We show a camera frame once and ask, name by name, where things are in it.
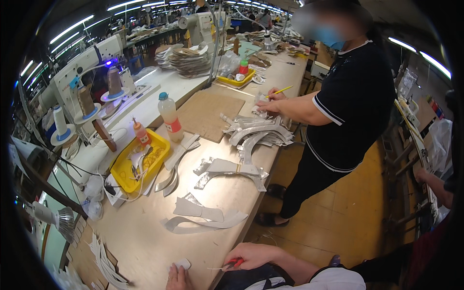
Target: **plastic bottle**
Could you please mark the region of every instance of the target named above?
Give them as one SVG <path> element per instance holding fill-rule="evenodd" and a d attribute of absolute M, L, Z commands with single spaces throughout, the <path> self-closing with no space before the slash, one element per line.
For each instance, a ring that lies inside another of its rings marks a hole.
<path fill-rule="evenodd" d="M 184 138 L 184 129 L 177 118 L 175 102 L 168 97 L 168 93 L 162 92 L 159 97 L 158 110 L 163 118 L 164 125 L 168 130 L 169 138 L 174 142 L 179 142 Z"/>
<path fill-rule="evenodd" d="M 240 62 L 240 69 L 238 71 L 242 75 L 248 75 L 248 60 L 244 59 Z"/>
<path fill-rule="evenodd" d="M 151 139 L 150 135 L 147 134 L 147 129 L 145 129 L 140 122 L 137 122 L 134 117 L 132 117 L 132 120 L 134 120 L 134 132 L 135 136 L 139 140 L 140 144 L 145 147 L 148 144 L 151 144 Z"/>

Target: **black shirt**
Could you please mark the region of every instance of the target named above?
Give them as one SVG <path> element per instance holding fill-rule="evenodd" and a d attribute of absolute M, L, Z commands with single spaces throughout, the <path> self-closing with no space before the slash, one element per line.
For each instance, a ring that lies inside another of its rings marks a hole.
<path fill-rule="evenodd" d="M 390 64 L 374 43 L 340 52 L 314 105 L 330 120 L 308 125 L 306 143 L 327 168 L 353 171 L 387 128 L 395 89 Z"/>

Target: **sandal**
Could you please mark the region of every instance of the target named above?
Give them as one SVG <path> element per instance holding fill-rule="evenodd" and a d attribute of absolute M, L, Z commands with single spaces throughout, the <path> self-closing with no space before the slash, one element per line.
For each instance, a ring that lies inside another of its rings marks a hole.
<path fill-rule="evenodd" d="M 338 267 L 340 265 L 340 255 L 334 255 L 330 260 L 329 267 Z"/>
<path fill-rule="evenodd" d="M 255 217 L 255 223 L 264 227 L 284 227 L 290 223 L 290 220 L 284 222 L 283 224 L 276 224 L 275 217 L 278 213 L 260 213 Z"/>
<path fill-rule="evenodd" d="M 275 197 L 277 199 L 283 200 L 284 199 L 284 193 L 287 190 L 285 186 L 279 185 L 279 184 L 270 184 L 267 187 L 266 194 L 271 197 Z"/>

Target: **thread spool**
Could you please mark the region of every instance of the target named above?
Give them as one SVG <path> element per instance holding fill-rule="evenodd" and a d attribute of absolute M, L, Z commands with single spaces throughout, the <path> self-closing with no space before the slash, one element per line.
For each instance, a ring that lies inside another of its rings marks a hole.
<path fill-rule="evenodd" d="M 90 91 L 86 86 L 79 88 L 77 100 L 82 110 L 83 119 L 89 118 L 97 111 L 97 107 L 95 107 L 92 97 L 90 96 Z"/>
<path fill-rule="evenodd" d="M 108 98 L 115 98 L 124 93 L 121 88 L 121 80 L 119 78 L 119 70 L 116 67 L 111 67 L 108 70 Z"/>
<path fill-rule="evenodd" d="M 66 126 L 63 108 L 60 105 L 53 108 L 53 119 L 55 119 L 55 126 L 57 127 L 57 140 L 66 139 L 71 134 L 71 130 Z"/>

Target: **face mask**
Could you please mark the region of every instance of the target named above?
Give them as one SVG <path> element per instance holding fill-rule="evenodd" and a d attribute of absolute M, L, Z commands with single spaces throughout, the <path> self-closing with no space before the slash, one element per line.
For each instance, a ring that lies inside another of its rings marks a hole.
<path fill-rule="evenodd" d="M 325 45 L 327 45 L 328 47 L 330 47 L 330 48 L 333 48 L 335 50 L 340 51 L 340 50 L 342 50 L 343 45 L 345 44 L 345 42 L 346 41 L 338 41 L 338 42 L 326 42 L 326 41 L 324 41 L 323 43 Z"/>
<path fill-rule="evenodd" d="M 341 50 L 345 41 L 339 41 L 342 37 L 338 31 L 331 26 L 319 26 L 314 31 L 315 40 L 319 40 L 325 45 L 335 50 Z"/>

